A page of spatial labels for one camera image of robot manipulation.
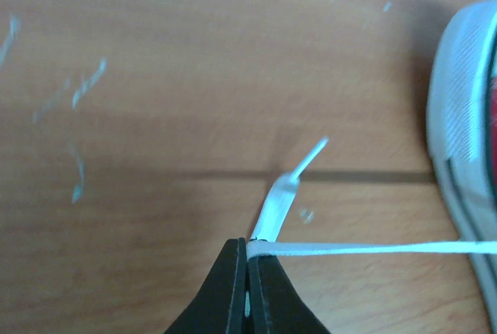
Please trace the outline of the red canvas sneaker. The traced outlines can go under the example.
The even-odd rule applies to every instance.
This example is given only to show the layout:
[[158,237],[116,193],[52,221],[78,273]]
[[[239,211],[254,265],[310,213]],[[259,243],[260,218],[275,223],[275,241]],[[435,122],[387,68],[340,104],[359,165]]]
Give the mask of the red canvas sneaker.
[[440,192],[462,240],[496,239],[496,0],[459,10],[440,38],[426,104]]

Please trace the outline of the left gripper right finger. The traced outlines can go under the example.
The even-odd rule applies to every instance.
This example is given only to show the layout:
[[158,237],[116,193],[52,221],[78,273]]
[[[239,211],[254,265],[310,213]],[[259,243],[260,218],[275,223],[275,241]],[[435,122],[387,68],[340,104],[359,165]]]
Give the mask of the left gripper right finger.
[[248,333],[329,334],[301,300],[277,257],[251,258],[248,284]]

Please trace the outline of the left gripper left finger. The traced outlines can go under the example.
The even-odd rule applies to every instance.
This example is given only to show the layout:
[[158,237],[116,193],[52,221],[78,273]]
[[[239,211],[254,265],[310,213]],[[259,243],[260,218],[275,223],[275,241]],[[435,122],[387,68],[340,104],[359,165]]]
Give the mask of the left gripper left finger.
[[246,270],[245,240],[227,240],[198,293],[165,333],[243,333]]

